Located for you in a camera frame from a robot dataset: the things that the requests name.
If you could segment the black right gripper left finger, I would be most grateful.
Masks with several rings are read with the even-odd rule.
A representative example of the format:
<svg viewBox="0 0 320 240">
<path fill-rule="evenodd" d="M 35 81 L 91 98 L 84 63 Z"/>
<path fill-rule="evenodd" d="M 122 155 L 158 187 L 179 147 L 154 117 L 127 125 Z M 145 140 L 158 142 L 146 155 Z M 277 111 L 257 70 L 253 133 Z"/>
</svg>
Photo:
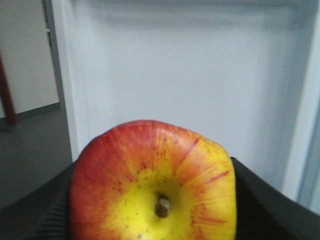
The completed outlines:
<svg viewBox="0 0 320 240">
<path fill-rule="evenodd" d="M 68 197 L 75 163 L 0 211 L 2 240 L 69 240 Z"/>
</svg>

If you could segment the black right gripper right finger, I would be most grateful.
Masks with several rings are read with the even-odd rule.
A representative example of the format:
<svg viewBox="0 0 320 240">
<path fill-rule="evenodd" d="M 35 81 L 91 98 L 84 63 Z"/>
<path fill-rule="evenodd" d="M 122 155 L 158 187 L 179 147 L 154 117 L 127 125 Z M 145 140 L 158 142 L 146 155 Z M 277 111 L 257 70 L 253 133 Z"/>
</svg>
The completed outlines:
<svg viewBox="0 0 320 240">
<path fill-rule="evenodd" d="M 235 157 L 237 240 L 318 240 L 320 216 L 271 187 Z"/>
</svg>

